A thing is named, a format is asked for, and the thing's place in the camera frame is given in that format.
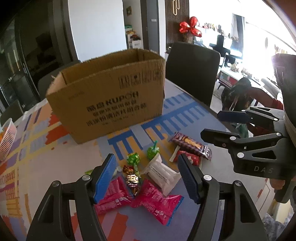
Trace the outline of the right hand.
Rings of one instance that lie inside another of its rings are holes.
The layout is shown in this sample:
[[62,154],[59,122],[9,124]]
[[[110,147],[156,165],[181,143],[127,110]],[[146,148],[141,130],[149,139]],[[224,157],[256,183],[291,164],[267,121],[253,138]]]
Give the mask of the right hand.
[[276,199],[284,199],[286,193],[288,193],[287,185],[285,180],[270,179],[269,180],[271,187],[274,189]]

